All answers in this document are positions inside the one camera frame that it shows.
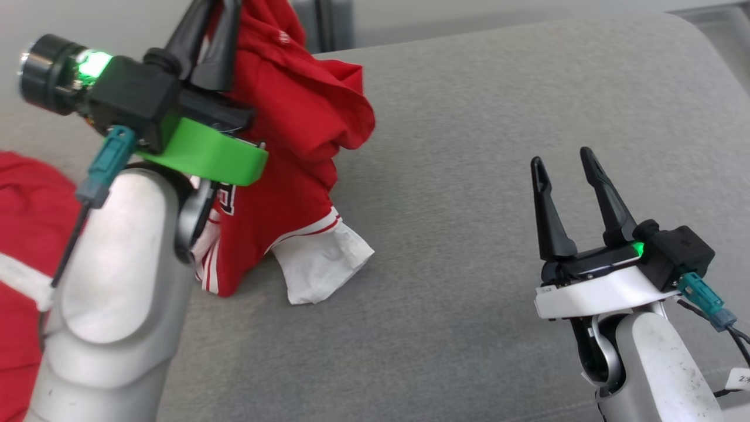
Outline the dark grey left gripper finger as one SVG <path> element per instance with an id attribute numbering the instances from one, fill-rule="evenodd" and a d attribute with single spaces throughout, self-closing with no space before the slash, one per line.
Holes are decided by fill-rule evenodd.
<path id="1" fill-rule="evenodd" d="M 192 0 L 166 45 L 180 63 L 181 80 L 188 79 L 197 64 L 213 8 L 214 0 Z"/>
<path id="2" fill-rule="evenodd" d="M 190 82 L 201 89 L 232 89 L 241 0 L 221 0 L 222 6 L 201 64 Z"/>

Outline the grey fabric sofa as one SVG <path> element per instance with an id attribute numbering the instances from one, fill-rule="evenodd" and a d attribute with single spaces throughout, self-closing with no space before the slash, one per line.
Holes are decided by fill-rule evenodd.
<path id="1" fill-rule="evenodd" d="M 533 304 L 530 160 L 566 232 L 602 244 L 579 148 L 635 219 L 691 227 L 750 333 L 750 96 L 691 22 L 555 21 L 333 53 L 364 67 L 377 129 L 333 198 L 375 254 L 290 305 L 268 257 L 193 293 L 158 422 L 601 422 L 570 325 Z"/>

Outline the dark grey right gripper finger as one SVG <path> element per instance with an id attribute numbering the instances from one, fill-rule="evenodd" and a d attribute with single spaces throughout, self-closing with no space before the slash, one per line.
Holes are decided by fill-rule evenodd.
<path id="1" fill-rule="evenodd" d="M 579 157 L 587 182 L 595 191 L 598 208 L 602 214 L 605 227 L 602 237 L 605 245 L 622 246 L 632 243 L 636 223 L 613 182 L 591 148 L 581 147 Z"/>
<path id="2" fill-rule="evenodd" d="M 565 232 L 552 199 L 551 179 L 541 157 L 531 161 L 534 212 L 540 258 L 562 261 L 578 254 L 578 248 Z"/>

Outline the grey metal frame post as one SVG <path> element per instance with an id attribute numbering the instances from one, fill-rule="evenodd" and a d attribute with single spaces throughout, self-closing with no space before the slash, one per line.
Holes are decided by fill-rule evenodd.
<path id="1" fill-rule="evenodd" d="M 311 53 L 354 48 L 353 0 L 289 0 Z"/>

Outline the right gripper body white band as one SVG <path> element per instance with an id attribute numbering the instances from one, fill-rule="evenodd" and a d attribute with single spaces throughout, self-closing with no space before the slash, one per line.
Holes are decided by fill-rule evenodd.
<path id="1" fill-rule="evenodd" d="M 581 252 L 542 268 L 534 304 L 539 318 L 570 319 L 635 309 L 678 295 L 659 291 L 638 267 L 640 242 Z"/>

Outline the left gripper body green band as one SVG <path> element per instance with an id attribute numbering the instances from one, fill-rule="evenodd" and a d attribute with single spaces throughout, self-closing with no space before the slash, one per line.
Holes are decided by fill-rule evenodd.
<path id="1" fill-rule="evenodd" d="M 255 122 L 255 109 L 220 93 L 184 88 L 177 110 L 180 122 L 159 155 L 140 158 L 172 170 L 228 185 L 260 179 L 268 151 L 241 138 Z"/>

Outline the red shorts white trim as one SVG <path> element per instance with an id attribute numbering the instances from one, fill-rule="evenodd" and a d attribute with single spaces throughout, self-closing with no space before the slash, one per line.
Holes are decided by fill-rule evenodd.
<path id="1" fill-rule="evenodd" d="M 22 422 L 38 373 L 37 303 L 49 293 L 79 206 L 56 168 L 0 152 L 0 422 Z"/>

